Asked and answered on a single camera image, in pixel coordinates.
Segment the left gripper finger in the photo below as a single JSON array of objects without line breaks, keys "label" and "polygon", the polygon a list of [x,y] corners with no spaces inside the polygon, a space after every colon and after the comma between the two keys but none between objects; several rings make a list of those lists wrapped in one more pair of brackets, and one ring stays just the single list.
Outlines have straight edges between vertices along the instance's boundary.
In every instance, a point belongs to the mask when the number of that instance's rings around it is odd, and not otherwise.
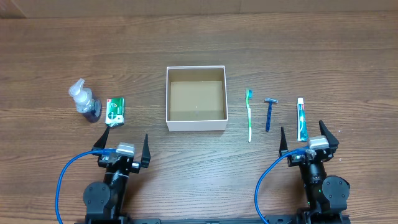
[{"label": "left gripper finger", "polygon": [[148,143],[148,134],[146,134],[144,139],[144,145],[142,149],[142,157],[141,157],[141,167],[148,168],[150,163],[150,150],[149,150],[149,143]]},{"label": "left gripper finger", "polygon": [[106,147],[106,142],[109,136],[110,127],[108,126],[103,135],[93,145],[92,150],[102,150]]}]

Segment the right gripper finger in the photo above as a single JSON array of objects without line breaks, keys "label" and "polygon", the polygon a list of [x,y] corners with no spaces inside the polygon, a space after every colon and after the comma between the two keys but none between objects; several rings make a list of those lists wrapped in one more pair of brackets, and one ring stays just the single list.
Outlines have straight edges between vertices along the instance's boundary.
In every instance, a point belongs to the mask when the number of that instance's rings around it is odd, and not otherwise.
[{"label": "right gripper finger", "polygon": [[287,146],[287,140],[285,137],[285,131],[284,131],[283,126],[280,128],[280,132],[281,132],[281,139],[280,139],[280,146],[279,146],[279,156],[282,157],[283,155],[285,155],[286,153],[289,152],[289,149]]},{"label": "right gripper finger", "polygon": [[329,148],[330,149],[337,149],[339,145],[339,141],[337,138],[328,130],[326,125],[322,120],[319,120],[319,127],[320,127],[320,132],[323,136],[326,137],[328,143],[329,143]]}]

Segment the white green toothpaste tube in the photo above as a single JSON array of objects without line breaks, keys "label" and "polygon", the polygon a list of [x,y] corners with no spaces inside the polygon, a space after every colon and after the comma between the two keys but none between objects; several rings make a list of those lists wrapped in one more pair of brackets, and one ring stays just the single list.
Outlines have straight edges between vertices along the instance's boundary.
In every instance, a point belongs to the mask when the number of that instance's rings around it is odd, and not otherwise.
[{"label": "white green toothpaste tube", "polygon": [[308,131],[305,119],[305,105],[303,98],[297,99],[297,119],[298,119],[297,141],[302,141],[302,142],[307,141]]}]

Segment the green soap bar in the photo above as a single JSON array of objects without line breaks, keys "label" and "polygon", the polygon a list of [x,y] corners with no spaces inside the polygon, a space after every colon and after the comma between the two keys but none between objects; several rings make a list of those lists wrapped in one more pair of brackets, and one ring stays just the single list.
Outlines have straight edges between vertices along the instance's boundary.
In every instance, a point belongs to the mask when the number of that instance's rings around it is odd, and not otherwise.
[{"label": "green soap bar", "polygon": [[124,124],[125,114],[124,98],[108,98],[106,100],[105,124],[109,127],[121,126]]}]

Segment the clear pump sanitizer bottle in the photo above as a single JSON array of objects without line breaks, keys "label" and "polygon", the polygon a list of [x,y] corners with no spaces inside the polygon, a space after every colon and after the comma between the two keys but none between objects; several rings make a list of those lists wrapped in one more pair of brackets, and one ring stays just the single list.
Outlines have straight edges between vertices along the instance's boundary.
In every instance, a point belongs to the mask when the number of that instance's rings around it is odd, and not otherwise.
[{"label": "clear pump sanitizer bottle", "polygon": [[77,112],[82,114],[89,122],[96,123],[101,116],[101,101],[90,88],[83,85],[85,80],[80,78],[69,88],[69,95],[73,98]]}]

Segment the blue disposable razor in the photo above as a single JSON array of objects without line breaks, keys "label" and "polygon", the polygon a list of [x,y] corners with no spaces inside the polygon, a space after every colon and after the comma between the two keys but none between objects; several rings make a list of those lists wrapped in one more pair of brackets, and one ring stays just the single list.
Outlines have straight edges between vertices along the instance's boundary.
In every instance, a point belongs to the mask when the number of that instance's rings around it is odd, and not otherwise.
[{"label": "blue disposable razor", "polygon": [[279,101],[274,98],[265,98],[264,101],[268,103],[266,131],[269,132],[271,128],[272,105],[278,103]]}]

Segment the green white toothbrush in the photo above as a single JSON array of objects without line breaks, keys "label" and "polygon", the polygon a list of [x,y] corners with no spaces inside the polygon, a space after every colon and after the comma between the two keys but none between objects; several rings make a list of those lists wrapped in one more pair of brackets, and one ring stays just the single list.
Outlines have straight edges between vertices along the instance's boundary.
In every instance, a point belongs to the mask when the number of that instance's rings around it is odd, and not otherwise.
[{"label": "green white toothbrush", "polygon": [[251,142],[252,139],[252,127],[251,127],[251,108],[249,105],[249,100],[252,99],[252,90],[247,89],[246,90],[246,109],[247,109],[247,113],[248,113],[248,142]]}]

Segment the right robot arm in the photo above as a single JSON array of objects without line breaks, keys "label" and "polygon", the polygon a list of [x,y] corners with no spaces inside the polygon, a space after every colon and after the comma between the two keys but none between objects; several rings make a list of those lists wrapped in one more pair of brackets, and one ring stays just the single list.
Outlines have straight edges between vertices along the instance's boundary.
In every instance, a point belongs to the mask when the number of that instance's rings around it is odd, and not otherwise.
[{"label": "right robot arm", "polygon": [[295,215],[271,218],[276,223],[349,223],[347,209],[350,184],[336,175],[327,175],[324,163],[331,160],[339,141],[319,121],[321,135],[309,138],[307,146],[289,151],[284,130],[281,130],[279,157],[287,158],[288,166],[299,167],[308,206]]}]

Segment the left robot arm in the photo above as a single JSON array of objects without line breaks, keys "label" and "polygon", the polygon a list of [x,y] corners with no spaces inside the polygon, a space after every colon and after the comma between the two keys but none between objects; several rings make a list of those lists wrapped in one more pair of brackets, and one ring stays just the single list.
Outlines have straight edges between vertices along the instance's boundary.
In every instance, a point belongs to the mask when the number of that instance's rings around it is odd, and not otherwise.
[{"label": "left robot arm", "polygon": [[125,142],[119,143],[111,152],[99,153],[100,149],[106,149],[109,131],[107,127],[92,147],[92,152],[98,156],[98,166],[106,172],[103,181],[91,183],[83,192],[85,223],[133,223],[132,218],[122,212],[129,174],[139,173],[150,163],[148,136],[144,138],[139,162],[134,161],[134,145]]}]

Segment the white cardboard box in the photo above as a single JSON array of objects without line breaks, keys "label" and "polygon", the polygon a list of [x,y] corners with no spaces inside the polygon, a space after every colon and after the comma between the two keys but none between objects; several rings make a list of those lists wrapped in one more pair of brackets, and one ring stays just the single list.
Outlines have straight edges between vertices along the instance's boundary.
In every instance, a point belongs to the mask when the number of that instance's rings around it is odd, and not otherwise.
[{"label": "white cardboard box", "polygon": [[165,87],[165,122],[170,132],[226,129],[224,65],[167,67]]}]

